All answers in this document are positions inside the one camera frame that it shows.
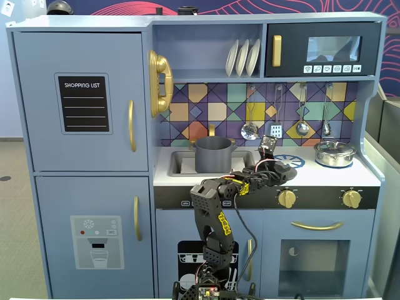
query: microwave buttons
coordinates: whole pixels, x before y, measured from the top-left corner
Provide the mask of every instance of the microwave buttons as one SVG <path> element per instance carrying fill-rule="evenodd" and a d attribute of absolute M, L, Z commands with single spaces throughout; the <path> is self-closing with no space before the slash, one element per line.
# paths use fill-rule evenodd
<path fill-rule="evenodd" d="M 313 66 L 304 66 L 304 73 L 312 73 L 313 72 Z"/>
<path fill-rule="evenodd" d="M 324 66 L 323 67 L 323 72 L 324 73 L 331 73 L 332 72 L 332 66 Z"/>
<path fill-rule="evenodd" d="M 351 65 L 350 64 L 345 64 L 343 66 L 343 73 L 350 73 L 351 72 Z"/>
<path fill-rule="evenodd" d="M 314 66 L 314 73 L 321 73 L 322 70 L 323 70 L 322 66 Z"/>
<path fill-rule="evenodd" d="M 360 73 L 361 72 L 361 65 L 360 64 L 355 64 L 352 67 L 352 71 L 353 71 L 353 73 Z"/>
<path fill-rule="evenodd" d="M 333 73 L 341 73 L 342 72 L 342 66 L 340 64 L 335 64 L 333 66 Z"/>

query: robotic arm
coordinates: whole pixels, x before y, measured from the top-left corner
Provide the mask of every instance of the robotic arm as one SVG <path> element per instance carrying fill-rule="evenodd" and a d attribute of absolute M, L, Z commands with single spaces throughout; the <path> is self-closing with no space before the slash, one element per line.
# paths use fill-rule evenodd
<path fill-rule="evenodd" d="M 221 202 L 235 201 L 236 196 L 255 193 L 265 186 L 282 185 L 296 176 L 294 168 L 274 159 L 277 141 L 275 137 L 263 136 L 258 148 L 261 159 L 255 166 L 233 171 L 221 178 L 204 180 L 191 189 L 194 219 L 204 242 L 205 262 L 196 272 L 196 285 L 190 287 L 181 300 L 232 299 L 238 296 L 224 291 L 221 284 L 229 279 L 234 247 L 232 230 Z M 179 283 L 175 282 L 173 299 L 178 300 L 178 291 Z"/>

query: geometric backsplash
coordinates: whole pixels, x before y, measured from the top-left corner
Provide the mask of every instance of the geometric backsplash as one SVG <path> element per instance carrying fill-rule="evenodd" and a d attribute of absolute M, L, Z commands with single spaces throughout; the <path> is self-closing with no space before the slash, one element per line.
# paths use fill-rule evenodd
<path fill-rule="evenodd" d="M 175 84 L 169 110 L 157 117 L 158 130 L 163 146 L 189 146 L 189 140 L 208 135 L 210 124 L 216 127 L 216 135 L 234 138 L 238 146 L 258 146 L 260 140 L 247 141 L 241 136 L 242 126 L 252 121 L 259 128 L 259 135 L 270 134 L 271 124 L 275 122 L 277 110 L 281 105 L 281 92 L 277 92 L 274 106 L 275 84 L 252 84 L 256 90 L 248 94 L 248 84 Z M 304 120 L 308 123 L 307 136 L 299 136 L 296 124 L 300 119 L 300 83 L 282 84 L 282 106 L 279 109 L 279 122 L 283 135 L 278 146 L 313 146 L 321 138 L 334 138 L 348 143 L 351 137 L 358 82 L 333 83 L 332 104 L 329 109 L 331 135 L 322 135 L 325 84 L 307 83 L 307 101 Z"/>

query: toy kitchen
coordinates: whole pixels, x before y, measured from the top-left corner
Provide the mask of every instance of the toy kitchen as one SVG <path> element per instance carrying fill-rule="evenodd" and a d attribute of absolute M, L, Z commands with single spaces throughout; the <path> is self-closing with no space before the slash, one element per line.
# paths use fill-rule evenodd
<path fill-rule="evenodd" d="M 247 172 L 268 184 L 237 197 L 253 236 L 221 200 L 224 288 L 242 273 L 260 298 L 365 298 L 384 176 L 364 130 L 385 30 L 370 12 L 7 28 L 49 297 L 184 294 L 205 262 L 192 188 Z"/>

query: gray pot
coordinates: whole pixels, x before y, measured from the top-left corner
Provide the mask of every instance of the gray pot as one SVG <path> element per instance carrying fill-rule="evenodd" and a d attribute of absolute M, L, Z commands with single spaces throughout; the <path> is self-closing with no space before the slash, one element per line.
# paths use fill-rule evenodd
<path fill-rule="evenodd" d="M 232 152 L 236 142 L 222 136 L 206 136 L 194 145 L 197 173 L 229 173 L 232 169 Z"/>
<path fill-rule="evenodd" d="M 319 142 L 315 144 L 314 149 L 316 162 L 332 168 L 349 166 L 356 153 L 356 148 L 337 141 Z"/>

